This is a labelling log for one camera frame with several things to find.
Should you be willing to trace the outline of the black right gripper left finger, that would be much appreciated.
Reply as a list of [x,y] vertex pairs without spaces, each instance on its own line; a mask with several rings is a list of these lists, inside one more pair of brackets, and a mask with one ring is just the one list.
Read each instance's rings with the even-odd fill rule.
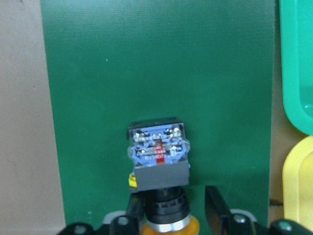
[[138,229],[141,232],[145,224],[144,195],[142,192],[131,193],[126,215],[137,220]]

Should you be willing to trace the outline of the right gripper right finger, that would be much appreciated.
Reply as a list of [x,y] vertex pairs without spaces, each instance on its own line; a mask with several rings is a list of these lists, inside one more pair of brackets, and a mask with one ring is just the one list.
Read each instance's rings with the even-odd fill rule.
[[230,209],[216,186],[205,187],[205,217],[211,232],[229,232]]

